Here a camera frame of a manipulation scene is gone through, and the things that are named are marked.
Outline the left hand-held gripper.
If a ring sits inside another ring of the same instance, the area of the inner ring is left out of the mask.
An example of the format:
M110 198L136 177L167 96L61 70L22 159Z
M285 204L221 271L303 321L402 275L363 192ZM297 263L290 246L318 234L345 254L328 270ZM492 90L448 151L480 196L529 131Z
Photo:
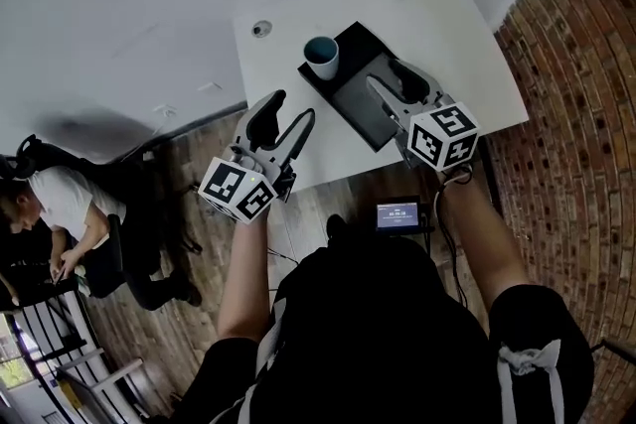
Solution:
M306 109L279 136L277 113L285 97L286 92L279 89L249 109L237 125L238 144L231 144L222 157L212 160L198 188L201 198L235 221L252 223L274 200L285 199L296 180L289 164L277 162L299 156L315 125L315 111ZM271 158L251 152L265 148L272 148ZM251 156L262 172L242 168L232 160L233 155Z

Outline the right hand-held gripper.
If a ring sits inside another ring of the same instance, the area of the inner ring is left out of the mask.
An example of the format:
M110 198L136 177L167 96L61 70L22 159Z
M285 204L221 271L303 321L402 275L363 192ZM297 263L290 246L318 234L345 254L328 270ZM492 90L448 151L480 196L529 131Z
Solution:
M425 164L436 172L468 162L480 124L465 104L442 94L438 81L415 65L390 59L389 67L399 91L374 74L368 74L366 82L374 101L400 128L395 141L404 160L411 167Z

